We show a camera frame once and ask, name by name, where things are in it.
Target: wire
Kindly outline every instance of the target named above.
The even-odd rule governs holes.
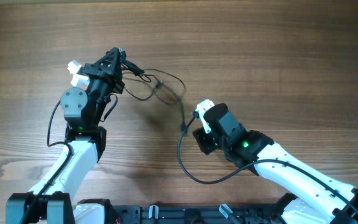
[[[185,108],[183,106],[183,103],[181,101],[181,99],[183,98],[184,94],[186,93],[186,85],[185,83],[178,77],[172,75],[172,74],[169,74],[167,72],[164,72],[162,70],[159,70],[159,69],[155,69],[155,68],[148,68],[148,69],[145,69],[145,70],[141,70],[138,66],[136,66],[135,64],[133,64],[132,62],[128,61],[128,60],[121,60],[121,63],[123,63],[123,67],[131,67],[130,70],[135,76],[138,76],[142,81],[140,80],[135,80],[135,81],[138,81],[138,82],[142,82],[142,83],[145,83],[146,85],[148,85],[148,83],[151,83],[152,82],[152,78],[154,78],[156,81],[157,81],[157,84],[154,88],[152,88],[150,85],[150,89],[152,90],[151,94],[146,97],[146,98],[140,98],[138,96],[135,96],[132,92],[130,92],[125,86],[124,86],[124,89],[125,91],[128,92],[128,94],[130,94],[132,97],[134,97],[135,99],[137,100],[140,100],[140,101],[146,101],[148,99],[150,99],[152,96],[156,96],[161,102],[165,103],[166,105],[170,105],[172,103],[170,102],[167,102],[165,101],[164,99],[162,99],[158,94],[157,94],[157,90],[160,89],[161,87],[164,87],[166,88],[176,99],[176,101],[178,102],[179,106],[180,106],[180,113],[181,113],[181,130],[183,131],[185,129],[185,126],[186,126],[186,123],[185,123]],[[155,75],[152,75],[152,74],[146,74],[144,73],[145,71],[156,71],[156,72],[161,72],[163,74],[166,74],[170,77],[173,77],[175,79],[177,79],[182,85],[183,85],[183,92],[181,93],[180,96],[178,96],[169,86],[167,86],[166,84],[164,84],[163,82],[161,82]]]
[[[114,93],[110,93],[110,94],[108,95],[108,98],[109,98],[111,95],[114,95],[114,96],[116,97],[116,100],[115,100],[115,102],[112,104],[112,106],[110,107],[110,109],[106,112],[106,114],[104,115],[103,120],[100,120],[100,122],[105,122],[105,121],[106,121],[106,118],[110,115],[110,113],[113,111],[113,109],[117,106],[117,103],[118,103],[118,97],[117,97],[117,95],[115,95]]]
[[[275,160],[275,159],[261,159],[255,162],[251,162],[241,168],[238,168],[237,170],[235,170],[234,172],[228,174],[227,176],[220,178],[219,180],[214,180],[214,181],[203,181],[203,180],[199,180],[196,177],[192,176],[185,168],[185,166],[183,165],[182,161],[181,161],[181,157],[180,157],[180,145],[181,145],[181,141],[183,139],[183,137],[185,136],[185,132],[187,131],[187,129],[190,127],[190,125],[193,123],[193,121],[195,120],[196,116],[194,116],[190,122],[186,125],[185,131],[182,132],[182,134],[180,135],[179,141],[178,141],[178,146],[177,146],[177,154],[178,154],[178,161],[179,161],[179,165],[180,167],[183,169],[183,171],[185,172],[185,174],[190,177],[192,180],[194,180],[197,183],[200,184],[217,184],[220,182],[223,182],[231,177],[233,177],[234,175],[238,174],[239,172],[248,169],[251,166],[254,166],[256,164],[261,164],[264,162],[273,162],[273,163],[277,163],[277,164],[283,164],[285,166],[291,167],[292,169],[297,170],[298,172],[301,172],[302,174],[306,175],[307,177],[311,178],[312,180],[314,180],[315,182],[317,182],[319,185],[323,186],[326,190],[330,191],[333,195],[337,196],[339,199],[341,199],[347,206],[349,206],[351,209],[353,209],[353,211],[355,211],[358,214],[358,209],[355,208],[355,206],[353,206],[350,201],[348,201],[348,199],[346,199],[345,197],[343,197],[338,191],[334,190],[333,188],[331,188],[328,184],[324,183],[323,181],[319,180],[317,177],[311,175],[309,172],[293,165],[290,164],[289,162],[285,162],[285,161],[279,161],[279,160]]]
[[[70,160],[71,156],[73,155],[73,149],[71,148],[71,146],[65,142],[65,141],[59,141],[59,142],[54,142],[52,144],[49,144],[49,140],[50,140],[50,128],[52,126],[52,120],[53,117],[55,116],[55,112],[56,109],[59,107],[60,105],[60,100],[59,102],[56,104],[55,108],[52,111],[52,114],[50,115],[50,119],[49,119],[49,125],[48,125],[48,133],[47,133],[47,146],[51,147],[51,146],[56,146],[58,144],[63,144],[65,146],[67,146],[68,148],[68,154],[66,156],[66,159],[63,161],[63,163],[60,165],[60,167],[56,170],[56,172],[51,176],[51,178],[47,181],[47,183],[42,187],[42,189],[38,192],[38,194],[35,196],[34,200],[31,202],[31,204],[29,205],[29,207],[25,210],[24,215],[22,217],[22,219],[20,220],[20,224],[26,224],[27,223],[27,219],[29,218],[31,211],[34,209],[35,205],[38,202],[38,199],[41,197],[41,195],[53,184],[53,181],[56,179],[56,177],[59,175],[59,173],[64,169],[64,167],[67,165],[68,161]]]

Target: wood grain surface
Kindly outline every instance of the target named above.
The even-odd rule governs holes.
[[[225,102],[247,129],[358,186],[358,1],[7,5],[0,6],[0,223],[9,196],[30,189],[60,155],[62,148],[48,148],[45,139],[50,113],[70,88],[67,63],[94,62],[112,47],[125,47],[142,68],[183,79],[186,120],[206,98]],[[126,85],[149,93],[137,82]],[[53,141],[63,139],[65,125],[59,109]],[[186,177],[176,158],[179,110],[156,98],[119,95],[102,125],[106,150],[75,202],[242,204],[275,202],[286,192],[248,171],[216,185]],[[235,169],[221,151],[202,154],[191,136],[182,152],[203,180]]]
[[[84,3],[84,2],[148,2],[149,0],[0,0],[1,4],[53,4],[53,3]]]

